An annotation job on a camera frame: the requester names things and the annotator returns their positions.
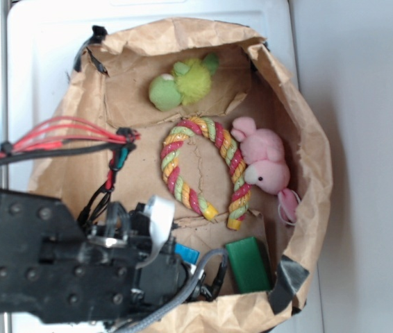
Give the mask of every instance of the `braided rope ring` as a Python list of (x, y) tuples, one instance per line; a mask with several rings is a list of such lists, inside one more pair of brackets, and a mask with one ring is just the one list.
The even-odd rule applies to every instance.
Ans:
[(202, 135), (212, 141), (229, 167), (234, 193), (229, 205), (227, 226), (230, 229), (238, 230), (249, 208), (251, 185), (244, 181), (246, 163), (238, 144), (220, 123), (207, 117), (192, 117), (180, 121), (173, 127), (165, 138), (161, 151), (162, 179), (167, 184), (170, 193), (184, 206), (203, 215), (209, 221), (216, 217), (218, 211), (203, 197), (202, 193), (197, 194), (180, 176), (179, 148), (183, 146), (187, 138), (193, 137), (195, 134)]

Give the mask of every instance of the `screw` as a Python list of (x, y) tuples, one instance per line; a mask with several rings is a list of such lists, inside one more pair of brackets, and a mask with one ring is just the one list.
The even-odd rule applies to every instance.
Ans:
[(37, 274), (35, 268), (28, 269), (25, 276), (28, 281), (32, 281), (32, 282), (36, 281), (39, 278), (39, 274)]
[(15, 203), (10, 206), (10, 214), (17, 215), (22, 212), (22, 204)]
[(74, 269), (74, 275), (76, 275), (77, 277), (80, 278), (81, 276), (84, 276), (84, 274), (85, 274), (85, 269), (83, 267), (77, 266)]
[(8, 270), (6, 267), (0, 268), (0, 279), (4, 279), (8, 276)]
[(122, 278), (123, 276), (125, 276), (125, 274), (127, 273), (127, 268), (125, 267), (121, 267), (118, 269), (117, 271), (117, 275)]
[(39, 217), (44, 221), (49, 220), (51, 218), (50, 208), (48, 207), (41, 208), (39, 210)]
[(69, 303), (70, 304), (76, 304), (77, 302), (79, 302), (79, 297), (73, 293), (69, 296)]
[(119, 304), (121, 304), (122, 303), (122, 300), (124, 299), (124, 297), (122, 296), (122, 294), (120, 294), (120, 293), (116, 293), (114, 296), (113, 296), (113, 304), (116, 304), (116, 305), (119, 305)]

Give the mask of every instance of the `green pom pom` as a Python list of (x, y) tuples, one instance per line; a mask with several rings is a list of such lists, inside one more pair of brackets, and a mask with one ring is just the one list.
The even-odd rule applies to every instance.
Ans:
[(149, 98), (160, 111), (169, 111), (180, 105), (183, 97), (178, 91), (174, 77), (163, 74), (150, 83)]
[(184, 63), (190, 67), (183, 76), (177, 76), (175, 81), (178, 91), (183, 95), (183, 105), (195, 103), (207, 95), (212, 85), (209, 69), (200, 59), (188, 59)]

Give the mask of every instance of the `blue object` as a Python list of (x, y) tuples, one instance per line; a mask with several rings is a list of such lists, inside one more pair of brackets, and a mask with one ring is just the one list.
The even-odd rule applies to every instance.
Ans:
[(193, 265), (197, 263), (199, 257), (199, 252), (197, 250), (178, 243), (175, 245), (175, 253), (178, 253), (185, 262)]

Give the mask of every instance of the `white surface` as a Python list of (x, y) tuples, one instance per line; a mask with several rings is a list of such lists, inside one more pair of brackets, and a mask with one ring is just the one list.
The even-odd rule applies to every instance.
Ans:
[[(199, 17), (244, 24), (268, 37), (271, 51), (296, 74), (288, 4), (285, 0), (27, 0), (8, 18), (9, 137), (15, 140), (49, 118), (68, 87), (67, 74), (93, 24), (109, 33), (164, 17)], [(10, 168), (10, 188), (26, 189), (31, 163)], [(305, 310), (277, 327), (276, 333), (322, 332), (318, 280), (314, 279)], [(38, 319), (14, 315), (13, 332), (90, 332), (90, 326), (41, 326)]]
[(393, 332), (393, 0), (292, 5), (301, 91), (333, 152), (324, 331)]

